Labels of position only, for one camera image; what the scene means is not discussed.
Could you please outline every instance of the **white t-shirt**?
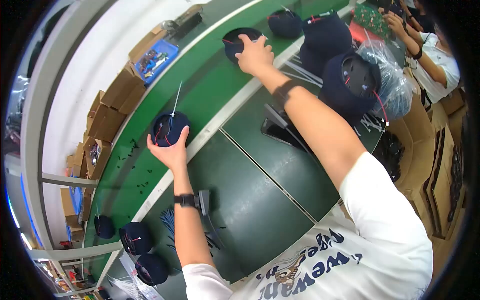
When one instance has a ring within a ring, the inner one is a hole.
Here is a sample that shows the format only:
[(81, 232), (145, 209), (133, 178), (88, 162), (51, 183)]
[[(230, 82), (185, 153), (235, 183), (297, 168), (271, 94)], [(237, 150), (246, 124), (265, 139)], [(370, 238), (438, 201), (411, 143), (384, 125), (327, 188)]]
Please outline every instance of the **white t-shirt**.
[(340, 196), (355, 224), (332, 210), (235, 293), (212, 266), (187, 265), (188, 299), (419, 299), (432, 279), (432, 243), (382, 164), (364, 153)]
[(426, 40), (422, 47), (423, 55), (427, 55), (437, 66), (442, 67), (447, 78), (447, 88), (444, 88), (443, 84), (436, 82), (428, 75), (427, 71), (416, 61), (412, 60), (412, 72), (419, 84), (427, 92), (428, 98), (433, 103), (437, 103), (443, 97), (446, 97), (451, 93), (460, 81), (460, 70), (456, 64), (455, 58), (440, 50), (435, 45), (438, 43), (438, 37), (435, 34), (429, 34), (420, 32), (423, 41)]

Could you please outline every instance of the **person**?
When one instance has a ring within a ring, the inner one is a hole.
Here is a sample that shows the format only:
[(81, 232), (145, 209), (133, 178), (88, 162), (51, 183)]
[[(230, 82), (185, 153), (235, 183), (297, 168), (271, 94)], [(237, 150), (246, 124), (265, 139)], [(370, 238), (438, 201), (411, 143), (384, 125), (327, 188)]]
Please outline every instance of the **person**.
[[(410, 21), (411, 26), (418, 32), (435, 33), (435, 26), (431, 18), (427, 15), (425, 8), (418, 0), (412, 2), (417, 9), (409, 7), (405, 0), (400, 0), (400, 7), (407, 15), (407, 19)], [(378, 12), (383, 14), (385, 9), (383, 7), (378, 8)]]
[(460, 70), (445, 36), (435, 25), (435, 34), (418, 32), (410, 25), (404, 28), (403, 19), (385, 14), (392, 29), (412, 54), (410, 66), (422, 88), (422, 102), (437, 103), (446, 97), (460, 81)]
[[(242, 71), (258, 78), (271, 94), (290, 81), (273, 66), (272, 47), (265, 47), (264, 36), (256, 43), (246, 35), (239, 38), (245, 45), (236, 55)], [(335, 206), (233, 292), (215, 268), (198, 210), (175, 204), (175, 245), (188, 299), (418, 299), (432, 278), (433, 252), (412, 206), (341, 116), (301, 86), (288, 96), (286, 113), (322, 163), (353, 222)], [(184, 128), (178, 143), (168, 148), (156, 147), (147, 137), (148, 149), (173, 173), (176, 196), (193, 193), (188, 132)]]

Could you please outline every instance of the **printed graphic on shirt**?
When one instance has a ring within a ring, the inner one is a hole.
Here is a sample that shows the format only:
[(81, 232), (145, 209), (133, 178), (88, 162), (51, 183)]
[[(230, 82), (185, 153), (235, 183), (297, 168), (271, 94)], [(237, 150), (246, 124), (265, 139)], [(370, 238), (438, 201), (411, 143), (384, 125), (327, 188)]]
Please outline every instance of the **printed graphic on shirt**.
[(335, 244), (344, 242), (345, 238), (340, 233), (333, 232), (331, 229), (329, 229), (329, 231), (330, 235), (321, 233), (317, 235), (318, 247), (314, 246), (300, 249), (290, 259), (275, 263), (275, 266), (264, 276), (258, 274), (256, 276), (258, 280), (269, 280), (272, 276), (274, 276), (276, 280), (275, 282), (266, 284), (265, 287), (259, 290), (261, 294), (259, 300), (275, 299), (278, 295), (284, 298), (290, 295), (297, 295), (306, 291), (309, 286), (315, 284), (317, 278), (330, 273), (334, 267), (345, 265), (349, 263), (351, 259), (356, 262), (356, 264), (359, 264), (363, 258), (361, 253), (349, 256), (346, 253), (337, 251), (335, 256), (329, 256), (326, 261), (319, 261), (316, 264), (308, 263), (308, 266), (313, 265), (311, 270), (301, 268), (301, 265), (307, 259), (315, 259), (317, 253), (329, 248), (334, 248)]

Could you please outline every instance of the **hand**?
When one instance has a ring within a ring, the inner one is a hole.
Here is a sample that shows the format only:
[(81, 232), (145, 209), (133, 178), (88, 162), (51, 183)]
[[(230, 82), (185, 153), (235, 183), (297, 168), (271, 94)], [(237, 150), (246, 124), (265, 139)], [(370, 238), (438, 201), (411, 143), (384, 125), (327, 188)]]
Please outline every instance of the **hand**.
[(407, 5), (405, 4), (405, 0), (400, 0), (400, 6), (406, 10), (407, 9)]
[(407, 32), (403, 28), (403, 19), (395, 14), (385, 14), (384, 19), (388, 23), (388, 28), (396, 33), (397, 37), (403, 41), (408, 36)]
[(185, 143), (187, 142), (189, 132), (190, 127), (185, 126), (181, 131), (178, 142), (167, 148), (155, 146), (152, 142), (152, 136), (147, 136), (148, 150), (150, 150), (159, 161), (172, 170), (174, 175), (187, 170), (187, 149)]
[(265, 36), (261, 36), (256, 43), (250, 41), (247, 35), (239, 35), (239, 38), (243, 41), (245, 49), (241, 54), (235, 54), (235, 57), (239, 59), (242, 71), (258, 77), (263, 70), (273, 66), (272, 46), (265, 47), (265, 41), (267, 41)]

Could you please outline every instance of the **phone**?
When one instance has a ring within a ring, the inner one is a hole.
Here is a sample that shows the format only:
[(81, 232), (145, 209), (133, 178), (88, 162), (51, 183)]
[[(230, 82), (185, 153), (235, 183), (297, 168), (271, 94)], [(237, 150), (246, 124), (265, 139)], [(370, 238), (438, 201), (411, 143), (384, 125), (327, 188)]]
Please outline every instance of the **phone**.
[(289, 146), (300, 149), (303, 152), (306, 152), (306, 150), (301, 146), (301, 144), (286, 129), (281, 128), (280, 126), (276, 125), (269, 119), (265, 119), (260, 131), (264, 135), (271, 137), (272, 139), (278, 142), (287, 144)]

